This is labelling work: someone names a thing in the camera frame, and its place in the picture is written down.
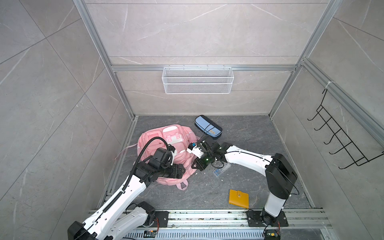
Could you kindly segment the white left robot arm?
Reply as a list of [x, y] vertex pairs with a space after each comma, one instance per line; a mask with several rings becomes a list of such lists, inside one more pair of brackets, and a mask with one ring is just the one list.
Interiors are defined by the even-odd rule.
[[177, 150], [173, 142], [161, 137], [150, 139], [139, 153], [129, 176], [118, 190], [94, 214], [82, 223], [75, 221], [68, 228], [70, 240], [121, 240], [137, 227], [149, 227], [155, 219], [155, 208], [138, 204], [131, 213], [125, 210], [158, 178], [181, 179], [186, 172], [175, 164]]

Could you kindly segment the light blue pencil case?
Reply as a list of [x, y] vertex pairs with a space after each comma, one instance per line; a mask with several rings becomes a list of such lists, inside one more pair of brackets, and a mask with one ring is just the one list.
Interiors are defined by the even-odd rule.
[[223, 132], [222, 127], [220, 127], [205, 115], [200, 115], [195, 118], [195, 126], [199, 128], [204, 135], [211, 136], [213, 139], [218, 139], [221, 137]]

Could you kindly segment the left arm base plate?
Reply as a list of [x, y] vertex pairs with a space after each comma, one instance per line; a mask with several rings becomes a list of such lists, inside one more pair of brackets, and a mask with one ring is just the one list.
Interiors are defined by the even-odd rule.
[[168, 226], [169, 213], [170, 212], [168, 211], [156, 211], [149, 213], [142, 227], [159, 226], [160, 228], [166, 228]]

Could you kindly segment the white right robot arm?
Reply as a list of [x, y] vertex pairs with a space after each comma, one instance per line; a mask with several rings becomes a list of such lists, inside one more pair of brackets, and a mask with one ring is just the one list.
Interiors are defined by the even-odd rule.
[[246, 167], [266, 177], [270, 193], [261, 212], [261, 220], [265, 225], [277, 222], [287, 199], [292, 195], [291, 191], [296, 187], [298, 176], [281, 154], [261, 155], [229, 143], [219, 145], [205, 140], [189, 144], [187, 152], [196, 156], [193, 169], [203, 171], [208, 164], [221, 161]]

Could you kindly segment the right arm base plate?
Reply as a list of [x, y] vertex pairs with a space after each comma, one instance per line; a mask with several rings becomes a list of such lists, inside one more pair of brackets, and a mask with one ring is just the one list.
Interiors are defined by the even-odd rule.
[[248, 210], [246, 213], [246, 219], [249, 227], [288, 227], [288, 221], [285, 213], [281, 211], [277, 217], [273, 217], [266, 211], [254, 211]]

